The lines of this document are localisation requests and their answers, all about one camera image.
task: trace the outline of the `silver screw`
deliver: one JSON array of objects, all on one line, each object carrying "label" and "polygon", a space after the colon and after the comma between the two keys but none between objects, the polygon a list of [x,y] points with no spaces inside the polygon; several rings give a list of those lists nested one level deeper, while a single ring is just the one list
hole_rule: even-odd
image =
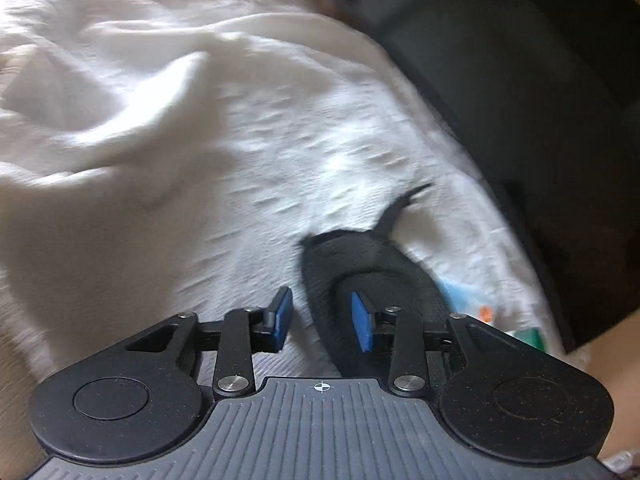
[{"label": "silver screw", "polygon": [[424,388],[424,379],[417,375],[401,375],[396,378],[394,385],[398,390],[404,392],[415,392]]},{"label": "silver screw", "polygon": [[218,387],[225,392],[240,392],[249,385],[249,381],[240,375],[228,375],[218,381]]}]

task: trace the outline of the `gray ribbed plate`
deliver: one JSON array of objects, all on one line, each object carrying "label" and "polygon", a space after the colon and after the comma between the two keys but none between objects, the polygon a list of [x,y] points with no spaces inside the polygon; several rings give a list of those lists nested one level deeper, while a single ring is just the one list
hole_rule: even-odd
[{"label": "gray ribbed plate", "polygon": [[554,468],[497,462],[454,441],[421,400],[373,379],[267,380],[218,403],[179,448],[145,463],[82,466],[52,458],[33,480],[604,480],[596,459]]}]

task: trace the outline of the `black face mask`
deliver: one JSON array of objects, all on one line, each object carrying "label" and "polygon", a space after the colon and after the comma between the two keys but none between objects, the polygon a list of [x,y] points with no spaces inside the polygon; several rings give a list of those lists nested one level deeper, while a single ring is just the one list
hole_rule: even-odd
[{"label": "black face mask", "polygon": [[360,350],[351,318],[354,291],[366,296],[375,312],[400,306],[446,330],[449,309],[428,270],[389,239],[402,210],[430,185],[399,196],[371,230],[336,230],[302,241],[302,279],[309,308],[322,343],[345,377],[386,381],[390,365],[389,354]]}]

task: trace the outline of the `green object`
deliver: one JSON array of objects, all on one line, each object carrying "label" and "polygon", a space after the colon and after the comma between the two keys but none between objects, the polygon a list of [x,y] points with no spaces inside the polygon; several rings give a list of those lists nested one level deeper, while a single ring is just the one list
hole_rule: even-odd
[{"label": "green object", "polygon": [[526,328],[524,330],[516,330],[514,332],[509,332],[509,335],[513,336],[516,339],[519,339],[523,343],[533,346],[533,348],[537,348],[538,350],[542,350],[546,352],[545,342],[540,335],[540,331],[537,328]]}]

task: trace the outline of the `white cloth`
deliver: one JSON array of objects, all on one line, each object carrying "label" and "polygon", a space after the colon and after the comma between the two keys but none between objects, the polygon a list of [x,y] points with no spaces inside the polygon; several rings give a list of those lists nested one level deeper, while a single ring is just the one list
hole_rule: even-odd
[{"label": "white cloth", "polygon": [[[541,326],[536,277],[414,88],[309,0],[0,0],[0,477],[41,459],[33,385],[179,311],[219,319],[292,286],[265,374],[330,376],[298,241],[367,228],[434,187],[396,240]],[[211,363],[203,370],[210,375]]]}]

